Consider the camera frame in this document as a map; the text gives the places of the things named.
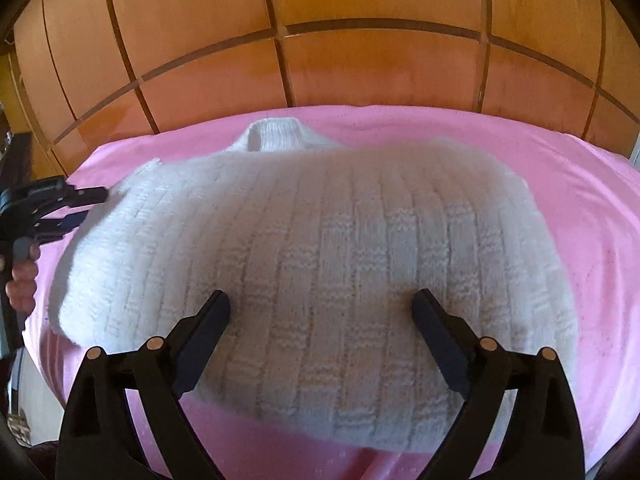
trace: wooden panel wall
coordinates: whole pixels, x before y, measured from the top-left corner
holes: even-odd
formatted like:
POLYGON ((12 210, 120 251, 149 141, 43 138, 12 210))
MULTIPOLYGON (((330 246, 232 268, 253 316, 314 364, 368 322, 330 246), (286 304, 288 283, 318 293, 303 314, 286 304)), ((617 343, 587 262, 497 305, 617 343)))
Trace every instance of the wooden panel wall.
POLYGON ((625 156, 640 130, 640 48, 608 0, 33 0, 15 37, 67 173, 110 140, 296 105, 471 110, 625 156))

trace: knit pattern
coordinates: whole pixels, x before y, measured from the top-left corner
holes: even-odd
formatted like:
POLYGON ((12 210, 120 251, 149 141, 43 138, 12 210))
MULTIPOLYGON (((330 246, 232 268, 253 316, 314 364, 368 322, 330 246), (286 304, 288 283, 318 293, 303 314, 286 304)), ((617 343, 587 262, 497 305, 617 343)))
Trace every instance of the knit pattern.
POLYGON ((54 328, 130 351, 219 288, 232 319, 202 400, 386 450, 433 452, 462 405, 413 326, 421 288, 507 349, 556 348, 572 379, 568 280, 508 168, 448 140, 350 150, 297 121, 254 131, 258 141, 246 132, 228 152, 156 160, 112 189, 60 261, 54 328))

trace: white floor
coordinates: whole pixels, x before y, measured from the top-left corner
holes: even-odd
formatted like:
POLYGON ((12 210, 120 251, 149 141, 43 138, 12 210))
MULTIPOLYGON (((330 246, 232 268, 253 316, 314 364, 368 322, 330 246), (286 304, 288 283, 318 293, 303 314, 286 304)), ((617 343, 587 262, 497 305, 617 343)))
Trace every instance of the white floor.
POLYGON ((62 406, 49 390, 28 352, 24 353, 22 359, 18 405, 24 410, 31 428, 32 446, 58 439, 62 425, 62 406))

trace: white knit fabric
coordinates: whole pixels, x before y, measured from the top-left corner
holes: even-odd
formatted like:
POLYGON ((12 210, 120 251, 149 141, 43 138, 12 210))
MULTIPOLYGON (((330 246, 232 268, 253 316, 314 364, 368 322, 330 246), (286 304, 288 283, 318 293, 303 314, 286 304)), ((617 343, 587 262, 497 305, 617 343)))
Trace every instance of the white knit fabric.
POLYGON ((203 400, 430 452, 462 402, 413 326, 423 287, 507 349, 556 348, 572 377, 572 294, 522 179, 448 140, 348 150, 267 120, 228 152, 153 161, 112 189, 60 261, 49 319, 82 346, 129 351, 219 288, 232 319, 203 400))

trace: pink tablecloth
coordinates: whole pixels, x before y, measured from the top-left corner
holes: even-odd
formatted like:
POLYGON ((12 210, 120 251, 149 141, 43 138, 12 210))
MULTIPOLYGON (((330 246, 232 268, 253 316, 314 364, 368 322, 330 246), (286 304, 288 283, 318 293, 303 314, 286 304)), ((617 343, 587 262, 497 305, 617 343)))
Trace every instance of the pink tablecloth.
MULTIPOLYGON (((344 144, 451 137, 493 153, 529 183, 564 262, 580 323, 575 392, 587 468, 640 413, 640 173, 575 137, 468 112, 417 107, 342 106, 272 110, 190 126, 99 148, 70 177, 78 186, 112 186, 159 157, 171 162, 221 150, 251 122, 295 116, 344 144)), ((47 293, 68 240, 43 250, 37 308, 26 343, 62 401, 84 349, 52 333, 47 293)), ((425 455, 377 453, 316 442, 203 406, 185 412, 222 472, 234 479, 414 479, 425 455)), ((140 406, 134 418, 152 465, 164 470, 140 406)), ((491 450, 481 467, 490 463, 491 450)))

